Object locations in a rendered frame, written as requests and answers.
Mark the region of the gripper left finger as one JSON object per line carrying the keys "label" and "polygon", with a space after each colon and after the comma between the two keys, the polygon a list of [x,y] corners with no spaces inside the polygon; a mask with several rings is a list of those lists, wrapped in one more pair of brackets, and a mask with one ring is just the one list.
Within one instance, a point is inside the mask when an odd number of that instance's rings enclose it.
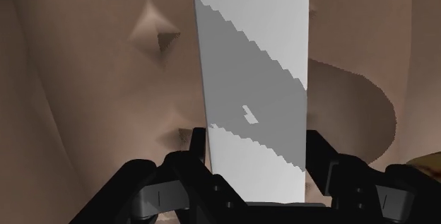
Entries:
{"label": "gripper left finger", "polygon": [[206,130],[195,128],[187,151],[171,152],[162,165],[126,162],[69,224],[155,224],[174,211],[181,224],[245,224],[248,205],[204,165]]}

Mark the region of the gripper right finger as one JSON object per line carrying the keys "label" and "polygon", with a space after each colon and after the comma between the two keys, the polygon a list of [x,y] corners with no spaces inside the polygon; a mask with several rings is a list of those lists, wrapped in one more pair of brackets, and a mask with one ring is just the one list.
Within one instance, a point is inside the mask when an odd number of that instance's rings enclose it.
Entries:
{"label": "gripper right finger", "polygon": [[441,182],[412,165],[381,172],[307,130],[305,167],[346,224],[441,224]]}

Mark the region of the white rectangular box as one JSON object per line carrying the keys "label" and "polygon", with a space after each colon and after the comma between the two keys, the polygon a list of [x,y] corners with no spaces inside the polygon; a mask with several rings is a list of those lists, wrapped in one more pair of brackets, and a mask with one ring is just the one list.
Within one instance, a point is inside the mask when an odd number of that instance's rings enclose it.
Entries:
{"label": "white rectangular box", "polygon": [[194,3],[212,171],[245,201],[304,201],[309,0]]}

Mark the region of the olive brown object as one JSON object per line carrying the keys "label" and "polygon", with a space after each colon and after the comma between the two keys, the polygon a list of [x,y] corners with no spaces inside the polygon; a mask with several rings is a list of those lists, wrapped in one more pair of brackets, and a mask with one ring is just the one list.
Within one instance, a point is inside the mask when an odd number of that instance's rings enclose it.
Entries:
{"label": "olive brown object", "polygon": [[411,159],[406,164],[441,182],[441,151]]}

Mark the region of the brown leather sofa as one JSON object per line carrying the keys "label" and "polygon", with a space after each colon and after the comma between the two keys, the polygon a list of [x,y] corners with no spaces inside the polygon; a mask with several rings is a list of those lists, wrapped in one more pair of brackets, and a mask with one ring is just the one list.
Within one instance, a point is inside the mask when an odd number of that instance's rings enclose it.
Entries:
{"label": "brown leather sofa", "polygon": [[[69,224],[123,164],[208,129],[195,0],[0,0],[0,224]],[[306,129],[383,170],[411,82],[411,0],[309,0]]]}

